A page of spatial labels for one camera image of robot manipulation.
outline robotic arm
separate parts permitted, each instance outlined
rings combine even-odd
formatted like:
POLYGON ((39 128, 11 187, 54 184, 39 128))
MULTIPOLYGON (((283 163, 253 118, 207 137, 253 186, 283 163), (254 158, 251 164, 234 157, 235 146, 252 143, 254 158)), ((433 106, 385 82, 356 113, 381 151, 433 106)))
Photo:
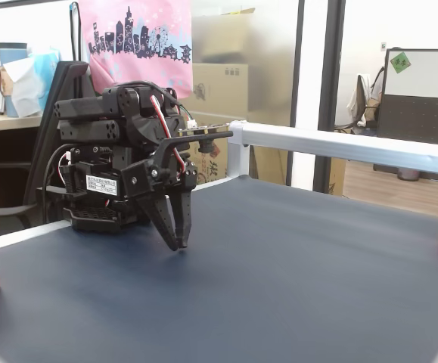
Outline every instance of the robotic arm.
POLYGON ((214 139, 232 132, 228 125, 187 129, 179 106, 173 89, 150 82, 55 104, 61 140, 75 146, 58 167, 65 190, 46 193, 61 199, 75 229, 114 232, 152 221, 171 250, 187 247, 197 168, 186 150, 198 141, 209 153, 214 139))

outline pink bag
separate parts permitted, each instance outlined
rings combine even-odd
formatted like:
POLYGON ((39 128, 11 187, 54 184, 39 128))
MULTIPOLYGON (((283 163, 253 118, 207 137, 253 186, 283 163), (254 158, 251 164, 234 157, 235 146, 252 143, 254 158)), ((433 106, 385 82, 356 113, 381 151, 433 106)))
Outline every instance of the pink bag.
POLYGON ((145 80, 191 93, 190 0, 80 0, 96 92, 145 80))

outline aluminum rail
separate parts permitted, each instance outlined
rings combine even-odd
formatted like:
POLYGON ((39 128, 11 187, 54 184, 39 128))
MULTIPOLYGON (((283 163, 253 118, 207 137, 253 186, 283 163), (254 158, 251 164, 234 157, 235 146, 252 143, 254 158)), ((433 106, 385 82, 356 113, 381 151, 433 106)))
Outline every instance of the aluminum rail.
POLYGON ((247 121, 232 122, 230 130, 234 132, 234 136, 228 140, 228 174, 231 177, 248 174, 248 145, 438 173, 437 144, 302 130, 247 121))

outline desk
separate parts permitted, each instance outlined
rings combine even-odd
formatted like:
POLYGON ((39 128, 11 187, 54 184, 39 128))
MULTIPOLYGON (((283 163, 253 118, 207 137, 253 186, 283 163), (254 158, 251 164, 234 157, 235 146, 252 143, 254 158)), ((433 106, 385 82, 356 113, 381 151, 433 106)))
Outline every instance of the desk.
MULTIPOLYGON (((40 120, 40 116, 0 115, 0 163, 30 164, 40 120)), ((22 204, 27 177, 25 169, 0 169, 0 207, 22 204)))
POLYGON ((151 225, 109 235, 59 222, 26 231, 29 240, 0 237, 0 356, 438 357, 437 218, 246 177, 191 201, 189 248, 180 253, 151 225))
POLYGON ((8 117, 7 115, 0 115, 0 131, 39 127, 40 120, 40 116, 8 117))

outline white wall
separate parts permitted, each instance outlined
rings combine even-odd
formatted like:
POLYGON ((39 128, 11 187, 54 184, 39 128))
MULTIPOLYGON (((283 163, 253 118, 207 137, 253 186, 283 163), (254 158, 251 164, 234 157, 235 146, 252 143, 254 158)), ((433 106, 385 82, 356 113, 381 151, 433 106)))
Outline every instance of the white wall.
POLYGON ((346 0, 343 53, 337 99, 337 125, 350 123, 346 104, 358 73, 373 82, 388 48, 438 48, 438 0, 346 0))
POLYGON ((26 42, 61 50, 63 61, 71 61, 69 5, 71 0, 18 5, 0 9, 0 42, 26 42))

